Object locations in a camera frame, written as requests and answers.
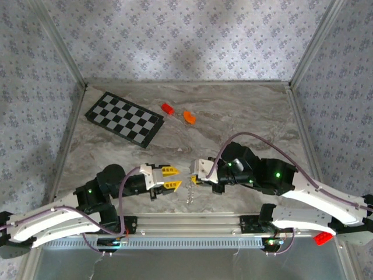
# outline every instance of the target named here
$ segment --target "marble surface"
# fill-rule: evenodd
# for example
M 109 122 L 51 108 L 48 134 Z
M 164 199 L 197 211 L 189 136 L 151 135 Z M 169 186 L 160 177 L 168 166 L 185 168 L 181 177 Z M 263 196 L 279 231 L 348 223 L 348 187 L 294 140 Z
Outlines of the marble surface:
M 165 116 L 164 125 L 146 149 L 86 120 L 84 114 L 105 91 Z M 164 102 L 174 107 L 173 116 L 162 112 L 160 106 Z M 196 116 L 195 125 L 184 121 L 184 110 L 189 110 Z M 250 131 L 271 140 L 307 169 L 297 126 L 281 84 L 89 86 L 73 134 L 58 195 L 84 185 L 112 163 L 118 163 L 126 171 L 142 163 L 155 163 L 170 164 L 178 168 L 181 174 L 175 178 L 183 180 L 183 184 L 176 193 L 159 195 L 153 202 L 147 194 L 124 198 L 126 213 L 250 213 L 258 212 L 263 203 L 304 207 L 300 202 L 262 195 L 238 185 L 227 186 L 223 195 L 212 194 L 210 187 L 190 187 L 189 166 L 192 160 L 216 156 L 224 141 L 241 131 Z M 260 157 L 283 159 L 275 150 L 254 138 L 240 136 L 237 142 L 248 145 Z

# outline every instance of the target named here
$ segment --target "black and white checkerboard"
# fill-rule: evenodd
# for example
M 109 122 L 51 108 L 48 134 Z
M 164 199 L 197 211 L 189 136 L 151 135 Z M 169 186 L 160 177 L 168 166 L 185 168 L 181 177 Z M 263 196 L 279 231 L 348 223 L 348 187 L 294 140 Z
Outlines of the black and white checkerboard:
M 85 114 L 87 119 L 143 148 L 163 125 L 163 116 L 110 92 Z

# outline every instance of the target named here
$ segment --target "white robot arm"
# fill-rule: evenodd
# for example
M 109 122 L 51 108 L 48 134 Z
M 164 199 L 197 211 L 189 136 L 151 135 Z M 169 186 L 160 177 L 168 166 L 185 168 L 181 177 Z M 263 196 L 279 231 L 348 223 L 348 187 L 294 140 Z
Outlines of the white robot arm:
M 310 182 L 297 168 L 279 159 L 260 159 L 250 148 L 231 142 L 220 159 L 198 159 L 191 165 L 192 181 L 212 186 L 215 194 L 225 192 L 225 185 L 240 184 L 263 194 L 301 201 L 315 209 L 289 209 L 264 205 L 259 220 L 278 229 L 312 229 L 340 235 L 354 244 L 373 239 L 370 219 L 373 196 L 356 197 L 322 184 Z
M 143 164 L 139 172 L 142 174 L 128 177 L 122 197 L 149 193 L 154 200 L 157 194 L 177 191 L 181 184 L 169 180 L 168 177 L 179 173 L 172 166 Z M 99 232 L 102 228 L 115 235 L 119 232 L 119 217 L 111 198 L 118 198 L 124 177 L 123 168 L 112 164 L 94 180 L 53 203 L 24 214 L 0 213 L 0 256 L 16 257 L 48 241 Z

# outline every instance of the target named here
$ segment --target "patterned wallpaper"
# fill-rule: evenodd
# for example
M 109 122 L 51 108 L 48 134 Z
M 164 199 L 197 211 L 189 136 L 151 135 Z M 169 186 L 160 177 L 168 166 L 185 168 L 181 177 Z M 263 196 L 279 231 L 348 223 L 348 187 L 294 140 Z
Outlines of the patterned wallpaper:
M 373 2 L 347 1 L 297 94 L 326 183 L 373 194 Z M 358 248 L 373 279 L 373 244 Z
M 329 3 L 45 0 L 82 75 L 96 82 L 289 81 Z
M 26 3 L 0 2 L 0 212 L 37 208 L 50 192 L 80 94 Z M 15 279 L 20 260 L 0 260 L 0 279 Z

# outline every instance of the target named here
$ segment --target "purple cable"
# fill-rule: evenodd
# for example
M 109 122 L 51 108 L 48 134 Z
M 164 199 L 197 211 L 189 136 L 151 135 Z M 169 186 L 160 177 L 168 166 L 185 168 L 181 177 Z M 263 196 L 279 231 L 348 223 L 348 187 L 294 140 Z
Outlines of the purple cable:
M 105 252 L 105 251 L 100 251 L 100 250 L 98 250 L 98 249 L 96 249 L 96 248 L 94 248 L 90 243 L 89 243 L 89 241 L 87 240 L 87 237 L 86 237 L 86 235 L 84 234 L 84 233 L 82 233 L 82 236 L 83 236 L 83 240 L 84 240 L 84 242 L 87 244 L 87 247 L 89 248 L 89 249 L 91 249 L 91 250 L 93 250 L 93 251 L 95 251 L 96 253 L 98 253 L 98 254 L 100 254 L 101 256 L 106 256 L 107 254 L 108 255 L 110 255 L 110 253 L 109 252 Z M 117 253 L 117 252 L 115 252 L 115 255 L 114 255 L 114 253 L 112 253 L 112 256 L 128 256 L 128 254 L 120 254 L 120 253 Z
M 290 249 L 290 248 L 293 246 L 293 244 L 294 244 L 294 239 L 295 239 L 295 230 L 293 229 L 293 236 L 291 237 L 291 242 L 290 242 L 289 246 L 287 246 L 287 248 L 286 248 L 285 250 L 283 250 L 283 251 L 281 251 L 281 252 L 276 252 L 276 253 L 270 253 L 270 252 L 267 252 L 267 253 L 270 254 L 270 255 L 280 255 L 280 254 L 283 254 L 283 253 L 285 253 L 285 252 L 288 252 L 289 249 Z
M 124 215 L 123 215 L 123 201 L 122 201 L 122 196 L 123 196 L 123 190 L 124 190 L 124 185 L 126 183 L 126 181 L 128 180 L 128 178 L 135 172 L 138 172 L 140 170 L 140 167 L 135 167 L 134 169 L 132 169 L 130 172 L 128 172 L 128 174 L 124 177 L 124 179 L 122 180 L 122 183 L 119 187 L 119 220 L 120 220 L 120 223 L 121 223 L 121 231 L 119 233 L 117 232 L 113 232 L 111 230 L 108 230 L 106 229 L 104 226 L 101 226 L 99 223 L 97 223 L 95 220 L 93 220 L 92 218 L 90 218 L 87 214 L 83 213 L 82 211 L 79 211 L 77 209 L 75 209 L 74 207 L 71 207 L 71 206 L 56 206 L 56 207 L 51 207 L 53 208 L 54 210 L 57 210 L 57 209 L 61 209 L 61 210 L 69 210 L 69 211 L 74 211 L 80 215 L 82 215 L 84 218 L 86 218 L 87 220 L 89 220 L 92 224 L 94 224 L 95 226 L 99 227 L 100 229 L 102 229 L 103 231 L 105 231 L 106 233 L 108 233 L 109 235 L 114 235 L 115 237 L 121 237 L 124 233 L 125 233 L 125 225 L 124 225 Z M 40 217 L 43 217 L 45 216 L 47 213 L 50 213 L 51 210 L 48 209 L 48 210 L 44 210 L 40 213 L 37 213 L 37 214 L 34 214 L 28 218 L 25 218 L 25 219 L 22 219 L 22 220 L 17 220 L 14 224 L 14 226 L 19 226 L 23 223 L 26 223 L 26 222 L 29 222 L 29 221 L 32 221 L 36 218 L 40 218 Z M 0 227 L 0 231 L 2 231 L 3 229 L 6 229 L 6 228 L 9 228 L 13 225 L 11 224 L 8 224 L 8 225 L 4 225 L 4 226 L 1 226 Z
M 304 171 L 304 169 L 295 161 L 293 160 L 291 157 L 289 157 L 283 150 L 281 150 L 280 148 L 278 148 L 277 146 L 275 146 L 274 144 L 272 144 L 271 142 L 269 142 L 268 140 L 260 137 L 259 135 L 257 134 L 254 134 L 254 133 L 251 133 L 251 132 L 239 132 L 239 133 L 236 133 L 234 134 L 233 136 L 229 137 L 229 139 L 223 144 L 223 146 L 221 147 L 219 153 L 217 154 L 216 158 L 215 158 L 215 161 L 214 161 L 214 164 L 209 172 L 209 174 L 206 176 L 206 178 L 210 178 L 213 171 L 216 169 L 217 167 L 217 162 L 219 161 L 219 159 L 221 158 L 221 154 L 224 152 L 225 148 L 228 146 L 228 144 L 230 142 L 232 142 L 232 140 L 234 138 L 236 138 L 237 136 L 240 136 L 240 135 L 249 135 L 249 136 L 252 136 L 256 139 L 259 139 L 260 141 L 264 142 L 265 144 L 269 145 L 270 147 L 272 147 L 273 149 L 275 149 L 276 151 L 278 151 L 281 155 L 283 155 L 289 162 L 291 162 L 298 170 L 299 172 L 307 179 L 307 181 L 313 186 L 315 187 L 317 190 L 319 190 L 319 186 L 317 185 L 317 183 L 315 183 L 313 181 L 313 179 L 307 174 L 306 171 Z M 337 197 L 325 190 L 323 190 L 322 188 L 319 190 L 321 193 L 325 194 L 327 197 L 330 197 L 336 201 L 339 201 L 339 202 L 342 202 L 342 203 L 345 203 L 347 205 L 350 205 L 350 206 L 353 206 L 355 208 L 361 208 L 363 210 L 366 210 L 368 212 L 372 212 L 372 209 L 369 208 L 369 207 L 366 207 L 366 206 L 363 206 L 363 205 L 359 205 L 358 203 L 353 203 L 353 202 L 350 202 L 348 200 L 345 200 L 343 198 L 340 198 L 340 197 Z

